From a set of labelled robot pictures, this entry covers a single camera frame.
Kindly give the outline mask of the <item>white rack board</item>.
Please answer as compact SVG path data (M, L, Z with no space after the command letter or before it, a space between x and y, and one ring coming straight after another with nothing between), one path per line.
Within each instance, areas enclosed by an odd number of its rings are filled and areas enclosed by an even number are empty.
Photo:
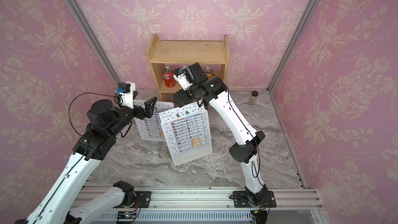
M159 113L171 110L173 108L174 104L172 102L156 102L154 107L154 114L151 118L145 118L144 120L135 119L142 140L166 142L161 127L161 119L159 117Z
M173 164L179 166L212 154L208 111L191 103L159 113Z

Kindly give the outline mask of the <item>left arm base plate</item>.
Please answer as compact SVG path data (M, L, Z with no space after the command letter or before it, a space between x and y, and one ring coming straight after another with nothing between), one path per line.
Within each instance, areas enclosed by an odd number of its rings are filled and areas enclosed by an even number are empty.
M151 201L151 191L135 191L134 193L125 193L122 202L115 208L149 208Z

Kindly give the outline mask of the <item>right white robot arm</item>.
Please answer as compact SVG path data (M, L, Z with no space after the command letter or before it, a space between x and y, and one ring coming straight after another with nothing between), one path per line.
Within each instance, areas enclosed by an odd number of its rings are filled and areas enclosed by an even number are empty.
M235 144L229 152L239 162L245 177L245 190L249 203L258 207L265 204L268 189L260 175L259 145L265 138L245 119L230 96L228 86L216 75L208 78L198 63L174 71L174 79L182 87L173 94L179 107L196 102L199 107L210 105L231 130Z

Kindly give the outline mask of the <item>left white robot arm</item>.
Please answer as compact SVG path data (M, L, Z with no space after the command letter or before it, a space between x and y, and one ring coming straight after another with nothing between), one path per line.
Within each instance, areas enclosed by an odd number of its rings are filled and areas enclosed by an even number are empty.
M116 207L138 207L134 186L118 181L101 196L72 209L88 177L116 144L117 136L132 120L151 118L157 98L136 106L128 99L133 93L121 94L122 104L115 107L111 100L102 99L92 104L87 116L86 132L73 148L68 163L39 206L18 224L90 224L108 210Z

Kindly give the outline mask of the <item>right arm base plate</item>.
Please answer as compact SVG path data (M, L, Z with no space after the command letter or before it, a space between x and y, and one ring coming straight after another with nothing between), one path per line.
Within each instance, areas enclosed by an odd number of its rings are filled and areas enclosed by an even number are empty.
M261 191L253 194L250 191L234 191L229 199L233 201L235 208L276 208L274 193L272 191Z

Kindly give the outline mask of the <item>paper menu sheet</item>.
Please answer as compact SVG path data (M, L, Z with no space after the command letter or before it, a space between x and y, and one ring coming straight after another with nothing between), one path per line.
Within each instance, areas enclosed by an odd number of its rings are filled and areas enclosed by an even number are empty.
M177 118L166 123L166 140L173 157L204 149L210 146L206 112L178 113Z
M146 136L149 141L165 142L164 133L161 127L161 120L158 114L144 120Z

